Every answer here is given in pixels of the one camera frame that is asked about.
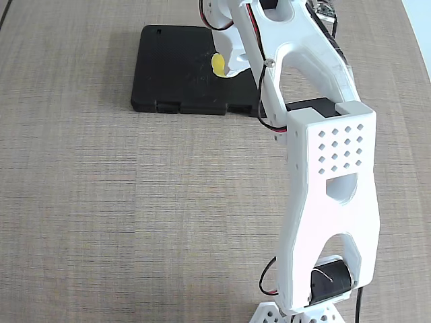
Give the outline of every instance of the wood grain texture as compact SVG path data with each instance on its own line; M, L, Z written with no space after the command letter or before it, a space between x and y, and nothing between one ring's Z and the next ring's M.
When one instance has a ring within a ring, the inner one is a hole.
M378 112L381 235L363 322L431 309L431 86L400 0L339 1ZM248 322L289 195L285 149L240 116L136 114L146 24L196 0L14 0L0 33L0 322ZM287 101L309 98L287 71ZM337 250L331 240L326 251ZM339 305L353 322L354 299Z

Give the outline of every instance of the black pad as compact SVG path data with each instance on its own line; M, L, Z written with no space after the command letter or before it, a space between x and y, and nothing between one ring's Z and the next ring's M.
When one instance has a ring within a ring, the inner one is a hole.
M231 79L216 77L211 66L215 52L207 28L146 26L133 82L133 109L257 116L257 88L251 70Z
M263 10L275 9L278 5L278 0L260 0Z
M336 111L335 109L335 103L328 98L319 98L287 103L286 108L288 109L288 111L313 108L325 118L341 116L340 113L338 113L338 111Z

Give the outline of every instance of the wire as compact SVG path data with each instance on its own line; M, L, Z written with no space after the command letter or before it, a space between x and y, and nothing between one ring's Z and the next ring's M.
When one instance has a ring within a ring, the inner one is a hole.
M255 30L257 45L259 46L259 50L261 51L262 59L263 59L263 61L265 61L266 56L265 56L265 51L263 50L262 36L261 36L261 31L259 29L259 25L257 24L255 14L253 13L253 10L251 9L251 4L248 3L246 5L246 7L247 7L248 15L250 16L250 19L251 19L251 24L253 25L253 28Z
M325 274L323 271L321 271L319 268L313 268L311 271L312 271L312 272L313 272L313 271L316 271L316 272L318 272L318 273L322 274L323 276L325 276L326 278L328 278L328 280L329 280L331 283L333 283L333 282L334 282L334 280L333 280L330 276L326 275L326 274Z
M199 13L200 13L200 15L201 15L202 22L205 24L205 26L206 26L207 28L209 28L209 29L211 29L211 30L215 30L215 31L217 31L217 32L223 32L224 30L227 30L227 29L229 29L230 27L232 27L232 26L234 25L234 21L233 21L233 20L231 20L231 21L230 21L227 25L225 25L224 27L221 27L221 28L213 27L213 26L208 22L208 19L207 19L207 17L205 16L205 12L204 12L204 10L203 10L203 0L199 0Z
M271 266L274 264L275 261L277 261L277 257L274 257L271 259L271 261L267 264L265 269L263 269L261 278L259 279L259 289L261 290L262 293L264 293L265 295L268 295L268 296L277 296L278 295L277 289L274 289L273 291L266 291L262 287L263 279L265 278L267 271L271 268Z
M1 15L1 18L0 18L0 29L1 29L2 25L3 25L3 23L5 22L6 15L7 15L7 13L9 12L9 8L11 7L12 1L13 1L13 0L9 0L9 1L6 3L6 7L5 7L5 9L3 10L3 15Z
M251 9L251 5L247 4L246 7L247 7L248 15L250 16L251 24L253 25L253 28L255 30L257 45L259 47L259 50L261 51L261 55L262 55L262 59L263 59L262 72L261 72L261 76L259 78L259 84L257 87L257 93L258 93L258 95L257 95L257 119L259 120L259 122L263 126L267 127L269 130L275 131L276 133L286 133L288 131L287 126L273 127L270 124L267 124L265 121L263 121L262 116L261 116L261 100L262 100L263 80L265 78L265 72L266 72L268 66L265 64L266 56L265 56L265 51L263 50L262 37L261 37L261 31L259 29L259 25L257 24L256 17L253 13L253 10Z
M338 27L338 20L337 20L337 15L335 15L334 17L334 24L332 25L332 37L334 37L337 35L337 27Z
M265 72L267 70L267 66L263 64L262 73L259 78L259 86L257 88L257 119L259 122L267 127L269 130L275 131L276 133L286 133L288 131L287 126L284 127L273 127L270 124L267 124L265 121L263 121L261 116L261 99L262 99L262 86L263 86L263 79L265 78Z
M361 302L362 302L362 293L363 292L364 292L363 287L358 289L358 295L356 296L355 323L359 323L359 316L360 316L360 312L361 312Z

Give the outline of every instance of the screw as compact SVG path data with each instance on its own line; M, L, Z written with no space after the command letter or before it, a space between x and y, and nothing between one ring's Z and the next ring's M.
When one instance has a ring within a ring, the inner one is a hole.
M275 61L273 59L266 59L265 62L263 62L263 64L265 64L265 66L269 67L270 69L275 67Z

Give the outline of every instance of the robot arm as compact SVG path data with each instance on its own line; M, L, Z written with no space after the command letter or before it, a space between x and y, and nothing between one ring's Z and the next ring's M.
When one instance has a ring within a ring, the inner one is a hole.
M218 27L213 39L224 76L251 68L269 124L259 119L288 147L292 193L277 250L277 305L261 304L251 322L272 322L271 308L292 322L343 322L333 304L374 274L376 114L361 102L352 69L319 17L321 1L204 2L207 25ZM286 65L324 98L285 104L279 82ZM344 253L319 260L337 234Z

